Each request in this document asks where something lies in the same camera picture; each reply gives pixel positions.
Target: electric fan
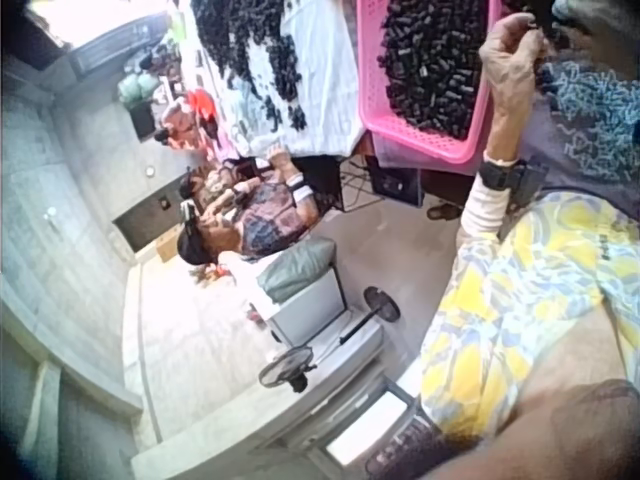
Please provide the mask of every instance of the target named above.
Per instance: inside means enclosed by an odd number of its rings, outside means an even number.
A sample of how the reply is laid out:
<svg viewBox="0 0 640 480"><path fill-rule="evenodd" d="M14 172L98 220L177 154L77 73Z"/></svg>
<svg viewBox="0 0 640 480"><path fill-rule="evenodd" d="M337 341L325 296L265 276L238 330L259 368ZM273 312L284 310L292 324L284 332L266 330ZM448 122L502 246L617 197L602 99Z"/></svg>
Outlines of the electric fan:
<svg viewBox="0 0 640 480"><path fill-rule="evenodd" d="M355 327L338 338L335 348L344 345L375 315L390 323L397 322L400 318L400 308L396 302L379 288L367 287L364 291L364 300L369 307L369 312ZM260 384L266 388L275 388L288 383L295 393L302 393L308 385L305 374L317 368L318 363L321 363L324 358L319 359L314 365L311 364L312 360L311 347L302 345L291 348L262 369L258 376Z"/></svg>

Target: pink plastic basket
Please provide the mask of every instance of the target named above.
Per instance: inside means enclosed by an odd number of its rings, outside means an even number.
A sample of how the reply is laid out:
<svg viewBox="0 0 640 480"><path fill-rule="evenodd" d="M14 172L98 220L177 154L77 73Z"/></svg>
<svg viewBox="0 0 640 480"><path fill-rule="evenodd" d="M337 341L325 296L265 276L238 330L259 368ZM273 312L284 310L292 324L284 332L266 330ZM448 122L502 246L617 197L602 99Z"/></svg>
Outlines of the pink plastic basket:
<svg viewBox="0 0 640 480"><path fill-rule="evenodd" d="M360 117L365 127L396 142L446 162L461 164L473 157L478 146L482 123L489 101L489 86L484 78L471 119L466 140L456 140L438 133L424 133L409 125L391 111L386 86L389 80L378 66L378 55L384 53L381 24L387 14L389 0L358 0L358 68L360 70ZM489 0L488 26L500 18L502 2Z"/></svg>

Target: grey cushion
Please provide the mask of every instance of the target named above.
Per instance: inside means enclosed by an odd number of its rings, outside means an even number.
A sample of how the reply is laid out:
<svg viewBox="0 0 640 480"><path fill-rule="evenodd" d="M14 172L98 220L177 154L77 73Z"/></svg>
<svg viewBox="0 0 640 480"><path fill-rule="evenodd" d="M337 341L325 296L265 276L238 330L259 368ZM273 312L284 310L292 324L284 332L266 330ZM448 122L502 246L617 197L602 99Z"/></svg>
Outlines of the grey cushion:
<svg viewBox="0 0 640 480"><path fill-rule="evenodd" d="M327 238L309 238L288 248L258 276L258 285L276 303L282 303L318 280L329 269L336 244Z"/></svg>

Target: white chair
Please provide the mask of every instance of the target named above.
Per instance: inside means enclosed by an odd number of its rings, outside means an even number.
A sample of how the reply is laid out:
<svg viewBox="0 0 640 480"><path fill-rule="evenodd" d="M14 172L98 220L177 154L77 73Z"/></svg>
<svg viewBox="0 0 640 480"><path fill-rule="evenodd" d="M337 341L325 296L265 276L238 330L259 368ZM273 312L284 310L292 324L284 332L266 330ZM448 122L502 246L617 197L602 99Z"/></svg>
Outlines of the white chair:
<svg viewBox="0 0 640 480"><path fill-rule="evenodd" d="M218 260L233 275L238 288L272 332L287 345L304 345L346 308L333 267L318 280L283 303L275 303L258 285L258 276L284 252L247 262L235 252L222 252Z"/></svg>

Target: yellow floral shirt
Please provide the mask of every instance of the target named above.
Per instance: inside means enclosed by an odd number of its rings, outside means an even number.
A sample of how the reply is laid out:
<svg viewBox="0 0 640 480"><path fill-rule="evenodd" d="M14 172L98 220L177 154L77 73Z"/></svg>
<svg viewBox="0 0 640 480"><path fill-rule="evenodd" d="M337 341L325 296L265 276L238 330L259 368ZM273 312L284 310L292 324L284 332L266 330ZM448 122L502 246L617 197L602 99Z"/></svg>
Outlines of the yellow floral shirt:
<svg viewBox="0 0 640 480"><path fill-rule="evenodd" d="M555 192L504 242L463 244L422 346L422 406L448 433L491 437L539 355L608 300L640 387L640 228L598 198Z"/></svg>

